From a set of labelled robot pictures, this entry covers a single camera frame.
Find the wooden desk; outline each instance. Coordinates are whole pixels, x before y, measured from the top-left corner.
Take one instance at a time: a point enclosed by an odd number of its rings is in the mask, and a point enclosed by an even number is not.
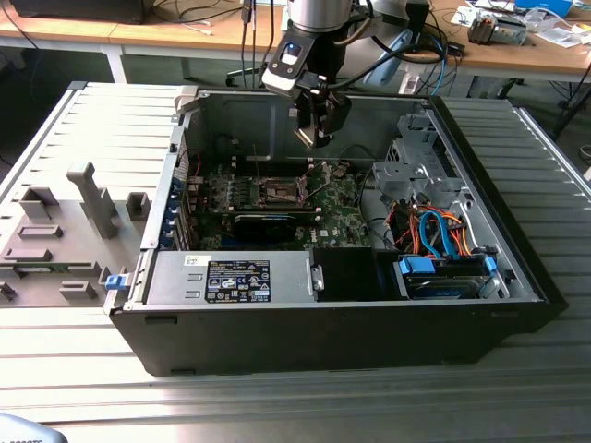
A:
[[[465,6],[462,0],[433,0],[434,15],[449,39],[465,46],[464,60],[459,73],[509,78],[549,78],[559,74],[580,77],[591,61],[589,47],[577,45],[564,49],[529,34],[523,46],[510,44],[477,45],[468,41],[468,28],[450,23],[453,11]],[[591,11],[575,10],[568,20],[591,20]]]
[[[8,0],[5,2],[8,15],[35,40],[58,40],[62,42],[109,43],[109,36],[117,24],[109,21],[73,20],[61,18],[23,18],[17,14]],[[23,38],[18,29],[6,18],[0,8],[0,36]]]
[[[193,5],[207,5],[211,0],[193,0],[185,2]],[[220,7],[205,9],[204,11],[195,12],[193,15],[187,15],[187,18],[205,17],[224,10],[233,9],[240,6],[237,2],[222,2]],[[269,44],[271,37],[271,15],[269,6],[257,6],[257,51],[264,53]],[[163,17],[170,17],[175,19],[172,12],[172,6],[163,7],[161,15]],[[274,8],[275,17],[275,37],[274,46],[279,43],[281,39],[281,19],[283,9],[280,7]],[[219,16],[209,20],[211,26],[192,25],[204,30],[210,30],[213,35],[204,35],[195,30],[191,30],[179,24],[166,23],[161,19],[152,16],[147,23],[142,26],[119,24],[111,33],[109,40],[115,44],[136,44],[145,46],[164,46],[174,48],[192,48],[203,50],[223,50],[223,51],[240,51],[240,43],[242,40],[242,19],[240,18],[240,11],[232,12],[227,15]],[[247,31],[247,52],[252,51],[252,31],[248,27]]]
[[[240,58],[242,21],[239,11],[211,19],[211,27],[194,25],[211,30],[207,36],[180,24],[166,23],[151,17],[144,25],[127,25],[109,22],[70,20],[57,18],[22,18],[7,0],[7,10],[15,22],[42,49],[99,52],[106,54],[115,81],[126,82],[122,57],[125,54],[158,55],[187,58]],[[205,6],[211,0],[179,0],[184,9],[189,6]],[[480,46],[469,43],[467,28],[448,23],[452,12],[462,0],[432,0],[435,16],[441,28],[451,39],[465,45],[464,60],[459,73],[470,76],[500,78],[533,78],[557,81],[579,81],[591,61],[589,49],[578,45],[570,49],[546,42],[530,35],[525,46],[492,44]],[[203,17],[225,9],[238,7],[238,0],[222,1],[216,8],[204,9],[188,15],[188,18]],[[171,9],[161,15],[174,19]],[[260,60],[270,38],[270,11],[268,6],[259,6],[256,58]],[[282,8],[276,7],[275,45],[281,39]],[[568,17],[591,19],[591,12],[578,12]],[[252,37],[247,35],[247,59],[250,59]],[[30,47],[18,30],[4,17],[0,10],[0,46]]]

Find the black computer chassis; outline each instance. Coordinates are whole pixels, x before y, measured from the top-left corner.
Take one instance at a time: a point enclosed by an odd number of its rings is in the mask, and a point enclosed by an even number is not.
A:
[[[110,319],[146,370],[171,376],[470,364],[505,338],[536,332],[563,311],[567,303],[443,101],[432,98],[427,107],[438,118],[518,265],[544,302],[114,309]]]

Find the electronic device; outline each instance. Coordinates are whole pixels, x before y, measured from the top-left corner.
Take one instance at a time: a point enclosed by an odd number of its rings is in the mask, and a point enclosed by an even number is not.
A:
[[[508,102],[349,95],[310,157],[283,97],[141,86],[72,144],[111,87],[3,183],[0,306],[101,305],[151,374],[473,363],[585,287],[591,189]]]
[[[154,0],[10,0],[22,17],[63,17],[142,23]]]
[[[320,158],[269,93],[202,90],[174,118],[138,264],[105,284],[148,372],[472,363],[566,307],[491,178],[487,146],[517,140],[489,125],[524,125],[509,103],[347,100],[347,141]]]
[[[468,29],[468,40],[476,44],[507,43],[522,45],[527,38],[527,27],[517,18],[497,18],[478,12]]]
[[[418,38],[425,27],[428,12],[429,4],[427,0],[407,0],[408,29],[413,32],[411,43],[418,42]]]

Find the sticker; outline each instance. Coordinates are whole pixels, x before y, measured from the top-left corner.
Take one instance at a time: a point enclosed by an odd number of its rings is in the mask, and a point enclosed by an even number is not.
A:
[[[211,256],[185,256],[185,266],[207,266]]]
[[[269,303],[271,301],[270,269],[268,260],[209,261],[205,301],[208,303]]]

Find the slotted metal surface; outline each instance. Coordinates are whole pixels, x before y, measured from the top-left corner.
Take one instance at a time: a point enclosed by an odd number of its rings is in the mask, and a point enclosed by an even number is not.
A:
[[[525,111],[501,101],[445,99],[445,104],[567,301],[590,294],[586,182]]]
[[[496,125],[531,137],[519,119],[505,118],[505,104],[488,103],[497,110]],[[526,172],[560,169],[555,160],[546,162],[550,157],[537,158],[535,167],[529,157],[522,168],[510,164]],[[497,174],[507,169],[503,158],[483,162]],[[541,198],[519,187],[522,180],[500,180],[517,184],[504,196],[515,216],[533,226],[531,214],[549,210],[560,220],[559,212],[578,213],[586,205],[580,195]],[[0,411],[84,443],[589,441],[591,276],[564,272],[569,266],[561,264],[561,257],[585,254],[579,240],[532,239],[571,307],[538,333],[514,336],[469,366],[157,378],[144,371],[99,308],[0,310]]]

